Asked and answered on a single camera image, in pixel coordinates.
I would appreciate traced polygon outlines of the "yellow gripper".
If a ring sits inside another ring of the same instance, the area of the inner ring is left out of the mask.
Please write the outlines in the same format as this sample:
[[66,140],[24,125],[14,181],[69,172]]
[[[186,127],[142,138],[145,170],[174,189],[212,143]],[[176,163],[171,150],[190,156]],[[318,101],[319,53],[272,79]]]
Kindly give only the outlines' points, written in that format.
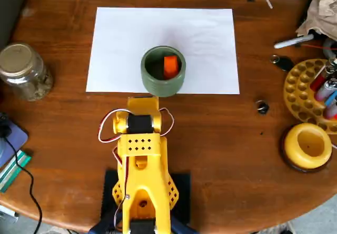
[[127,100],[127,109],[133,114],[154,114],[159,111],[158,97],[130,97]]

